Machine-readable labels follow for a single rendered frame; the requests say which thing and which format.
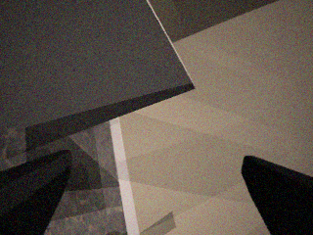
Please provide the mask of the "grey flat panel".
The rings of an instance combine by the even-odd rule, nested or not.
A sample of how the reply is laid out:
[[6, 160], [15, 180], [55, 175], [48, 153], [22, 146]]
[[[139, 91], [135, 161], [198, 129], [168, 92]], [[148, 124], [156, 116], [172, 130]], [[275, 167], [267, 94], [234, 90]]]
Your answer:
[[70, 136], [193, 89], [148, 0], [0, 0], [0, 122]]

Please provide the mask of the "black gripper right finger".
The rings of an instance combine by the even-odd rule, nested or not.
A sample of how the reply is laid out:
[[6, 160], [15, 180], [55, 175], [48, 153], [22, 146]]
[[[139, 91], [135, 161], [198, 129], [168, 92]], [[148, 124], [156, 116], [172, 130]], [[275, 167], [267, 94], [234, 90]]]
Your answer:
[[313, 235], [313, 177], [255, 156], [241, 173], [271, 235]]

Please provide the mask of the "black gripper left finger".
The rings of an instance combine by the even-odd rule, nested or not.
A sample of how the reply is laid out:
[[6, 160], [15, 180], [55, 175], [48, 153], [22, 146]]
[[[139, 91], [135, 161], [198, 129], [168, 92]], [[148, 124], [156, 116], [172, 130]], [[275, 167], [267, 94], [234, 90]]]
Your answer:
[[71, 170], [61, 150], [0, 171], [0, 235], [44, 235]]

